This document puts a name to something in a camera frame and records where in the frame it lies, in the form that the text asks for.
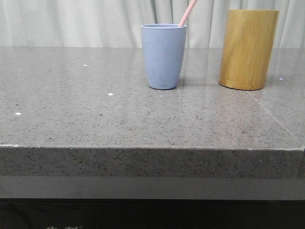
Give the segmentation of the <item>blue plastic cup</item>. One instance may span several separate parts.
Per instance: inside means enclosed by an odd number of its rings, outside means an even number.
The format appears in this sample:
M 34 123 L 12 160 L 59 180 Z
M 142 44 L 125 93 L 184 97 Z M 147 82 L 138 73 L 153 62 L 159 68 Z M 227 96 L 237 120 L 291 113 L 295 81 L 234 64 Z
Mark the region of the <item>blue plastic cup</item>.
M 187 26 L 141 26 L 142 50 L 148 85 L 169 90 L 177 86 L 183 63 Z

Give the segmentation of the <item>pink chopstick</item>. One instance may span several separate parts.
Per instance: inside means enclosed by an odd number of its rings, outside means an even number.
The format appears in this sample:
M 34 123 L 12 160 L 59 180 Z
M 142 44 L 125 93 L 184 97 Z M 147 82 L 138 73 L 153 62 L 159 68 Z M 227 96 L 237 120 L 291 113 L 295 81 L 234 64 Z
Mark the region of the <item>pink chopstick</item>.
M 185 10 L 179 24 L 178 24 L 178 27 L 183 27 L 186 23 L 186 21 L 188 20 L 193 8 L 195 7 L 197 3 L 197 0 L 191 0 L 190 3 L 188 4 L 188 7 L 187 9 Z

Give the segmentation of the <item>bamboo cylindrical holder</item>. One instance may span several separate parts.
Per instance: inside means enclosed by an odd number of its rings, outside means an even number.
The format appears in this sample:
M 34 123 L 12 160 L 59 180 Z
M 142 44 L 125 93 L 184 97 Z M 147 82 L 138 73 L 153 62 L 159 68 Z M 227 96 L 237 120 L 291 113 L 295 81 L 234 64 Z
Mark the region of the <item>bamboo cylindrical holder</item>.
M 264 88 L 273 48 L 277 10 L 229 10 L 219 84 L 237 90 Z

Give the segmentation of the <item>white curtain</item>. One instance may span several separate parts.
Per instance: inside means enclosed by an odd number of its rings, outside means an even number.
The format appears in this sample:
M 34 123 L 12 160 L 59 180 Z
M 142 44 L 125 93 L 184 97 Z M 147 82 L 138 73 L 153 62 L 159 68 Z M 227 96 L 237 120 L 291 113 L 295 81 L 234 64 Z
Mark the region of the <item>white curtain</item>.
M 139 48 L 144 24 L 177 24 L 187 0 L 3 0 L 1 46 Z M 305 45 L 302 0 L 199 0 L 186 45 L 220 48 L 230 9 L 278 10 L 275 48 Z

